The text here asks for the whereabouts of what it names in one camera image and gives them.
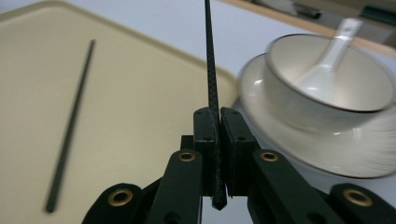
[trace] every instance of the beige tray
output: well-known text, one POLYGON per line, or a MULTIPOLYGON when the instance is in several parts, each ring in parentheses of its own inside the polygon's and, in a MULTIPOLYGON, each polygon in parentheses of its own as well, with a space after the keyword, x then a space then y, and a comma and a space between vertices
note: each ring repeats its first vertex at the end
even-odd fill
MULTIPOLYGON (((237 97, 218 70, 220 105, 237 97)), ((0 222, 80 223, 101 192, 163 175, 205 62, 79 8, 44 2, 0 15, 0 222), (89 42, 96 39, 57 211, 44 211, 89 42)))

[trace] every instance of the white bowl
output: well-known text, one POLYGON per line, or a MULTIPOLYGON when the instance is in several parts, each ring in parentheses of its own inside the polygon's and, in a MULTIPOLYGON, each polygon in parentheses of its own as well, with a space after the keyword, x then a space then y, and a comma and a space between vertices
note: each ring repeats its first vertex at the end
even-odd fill
POLYGON ((339 133, 362 125, 392 104, 389 71, 354 48, 347 49, 336 71, 330 102, 295 87, 294 82, 316 64, 329 42, 317 35, 287 35, 268 48, 265 94, 271 108, 294 127, 339 133))

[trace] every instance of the bowl rim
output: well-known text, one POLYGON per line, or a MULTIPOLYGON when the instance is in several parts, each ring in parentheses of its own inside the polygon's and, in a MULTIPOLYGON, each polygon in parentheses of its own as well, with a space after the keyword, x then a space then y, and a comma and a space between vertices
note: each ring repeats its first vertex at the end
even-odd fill
POLYGON ((369 60, 374 61, 378 67, 383 71, 385 77, 389 80, 390 86, 391 86, 391 92, 392 92, 392 97, 389 98, 389 101, 387 104, 384 104, 382 107, 379 107, 378 109, 373 109, 373 110, 360 110, 360 109, 353 109, 353 108, 347 108, 347 107, 341 107, 338 105, 331 105, 328 104, 324 101, 319 100, 316 97, 312 97, 309 94, 306 94, 303 91, 300 91, 298 88, 294 87, 293 85, 291 85, 285 78, 283 78, 282 76, 279 76, 279 72, 276 71, 276 68, 274 68, 274 62, 272 60, 272 58, 270 57, 271 54, 271 49, 274 47, 275 43, 280 40, 280 39, 284 39, 287 37, 292 37, 292 36, 312 36, 312 37, 317 37, 317 38, 322 38, 322 39, 326 39, 326 40, 331 40, 331 38, 324 36, 324 35, 313 35, 313 34, 292 34, 292 35, 283 35, 275 40, 273 40, 266 48, 266 53, 265 53, 265 61, 267 63, 267 68, 269 68, 271 70, 271 72, 273 73, 274 77, 276 77, 276 79, 278 79, 280 82, 282 82, 286 87, 288 87, 289 89, 291 89, 292 91, 295 91, 297 94, 302 95, 305 99, 310 100, 310 101, 314 101, 318 104, 333 108, 333 109, 337 109, 337 110, 343 110, 346 112, 352 112, 352 113, 358 113, 358 114, 372 114, 372 113, 377 113, 383 110, 386 110, 387 108, 389 108, 391 105, 396 104, 394 103, 395 99, 395 80, 394 78, 390 77, 390 70, 381 62, 379 62, 378 60, 376 60, 374 57, 368 55, 367 53, 365 53, 363 50, 356 48, 355 46, 350 45, 349 48, 358 52, 360 55, 362 55, 363 57, 366 57, 369 60))

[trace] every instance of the spoon handle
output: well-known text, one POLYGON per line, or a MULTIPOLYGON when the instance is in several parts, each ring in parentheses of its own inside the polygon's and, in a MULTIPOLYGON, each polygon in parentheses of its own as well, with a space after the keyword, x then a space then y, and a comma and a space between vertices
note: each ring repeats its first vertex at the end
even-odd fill
POLYGON ((361 28, 362 22, 348 18, 342 20, 337 28, 337 32, 332 39, 329 47, 326 48, 322 58, 319 61, 319 65, 329 68, 331 71, 336 71, 339 63, 341 62, 345 50, 349 43, 361 28))

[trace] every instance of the table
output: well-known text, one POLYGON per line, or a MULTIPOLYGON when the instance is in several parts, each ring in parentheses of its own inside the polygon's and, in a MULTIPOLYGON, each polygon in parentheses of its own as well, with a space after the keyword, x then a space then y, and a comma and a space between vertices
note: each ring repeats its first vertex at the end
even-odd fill
MULTIPOLYGON (((34 2, 37 1, 4 0, 0 2, 0 12, 34 2)), ((204 1, 68 0, 66 2, 205 59, 204 1)), ((264 53, 266 46, 274 39, 282 35, 312 33, 312 31, 221 1, 212 1, 212 17, 217 65, 230 71, 236 77, 239 76, 243 65, 251 58, 264 53)), ((372 50, 367 51, 396 73, 395 58, 372 50)), ((258 136, 262 147, 271 147, 259 133, 254 134, 258 136)), ((315 188, 328 192, 334 184, 350 182, 372 190, 396 206, 394 193, 396 175, 370 180, 350 179, 326 174, 298 162, 294 165, 315 188)), ((203 223, 219 222, 251 223, 246 199, 229 200, 229 205, 221 212, 212 209, 210 201, 204 199, 203 223)))

